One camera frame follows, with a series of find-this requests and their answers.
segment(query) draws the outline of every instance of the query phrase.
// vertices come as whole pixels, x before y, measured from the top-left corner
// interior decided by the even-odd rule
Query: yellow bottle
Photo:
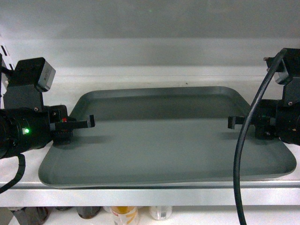
[[[139,222],[135,206],[112,206],[111,210],[116,225],[137,225]]]

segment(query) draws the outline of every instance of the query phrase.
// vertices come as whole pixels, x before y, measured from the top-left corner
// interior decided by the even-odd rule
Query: black cable
[[[6,185],[0,187],[0,194],[2,194],[3,192],[7,191],[8,189],[10,189],[13,185],[15,185],[16,183],[18,183],[21,178],[24,175],[25,172],[25,167],[26,167],[26,162],[25,162],[25,156],[20,154],[17,155],[18,159],[19,159],[19,168],[18,171],[15,175],[15,177]]]
[[[238,142],[236,144],[236,149],[235,149],[235,154],[234,154],[234,163],[233,163],[233,190],[234,190],[235,205],[236,205],[236,209],[237,209],[237,213],[238,213],[239,221],[240,221],[241,225],[247,225],[246,220],[245,220],[244,210],[243,210],[242,198],[241,198],[241,194],[240,194],[240,158],[242,155],[245,138],[246,138],[249,126],[250,126],[250,122],[251,122],[253,115],[257,109],[257,106],[259,105],[259,103],[263,97],[263,94],[265,93],[270,81],[272,80],[272,77],[275,74],[285,53],[286,53],[286,49],[283,48],[275,56],[274,61],[271,65],[267,75],[265,76],[261,86],[259,87],[259,89],[256,93],[255,98],[253,99],[250,111],[249,111],[248,115],[245,117],[244,123],[240,130]]]

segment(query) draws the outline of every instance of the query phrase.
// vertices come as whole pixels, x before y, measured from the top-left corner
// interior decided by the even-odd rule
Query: gray tray surface
[[[245,115],[247,102],[225,87],[94,91],[71,116],[94,114],[96,127],[74,131],[70,145],[52,146],[40,180],[57,188],[166,185],[230,180],[240,127],[227,117]],[[244,179],[291,173],[293,154],[279,140],[245,142]]]

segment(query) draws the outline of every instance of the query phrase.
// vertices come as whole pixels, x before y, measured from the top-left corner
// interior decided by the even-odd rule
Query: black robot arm
[[[0,159],[17,156],[19,170],[0,188],[0,194],[22,178],[25,158],[21,153],[40,149],[52,140],[54,145],[69,144],[73,129],[95,126],[93,115],[87,121],[76,121],[68,116],[65,105],[44,105],[42,92],[50,89],[55,75],[44,58],[19,61],[15,70],[1,66],[2,74],[7,76],[8,86],[3,97],[5,109],[0,110]]]
[[[268,69],[274,57],[264,59]],[[285,143],[300,145],[300,49],[286,49],[277,74],[278,84],[284,85],[281,100],[263,99],[251,120],[257,139],[271,140],[279,137]],[[243,124],[244,117],[228,118],[228,128]]]

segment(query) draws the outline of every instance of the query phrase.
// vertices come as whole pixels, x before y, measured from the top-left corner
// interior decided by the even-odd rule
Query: bottle
[[[139,222],[135,206],[112,206],[111,211],[115,225],[137,225]]]
[[[165,220],[172,214],[172,206],[150,206],[149,212],[156,220]]]
[[[100,206],[77,206],[77,213],[82,219],[91,219],[95,217],[101,207]]]
[[[46,207],[8,207],[20,225],[42,225],[49,216]]]

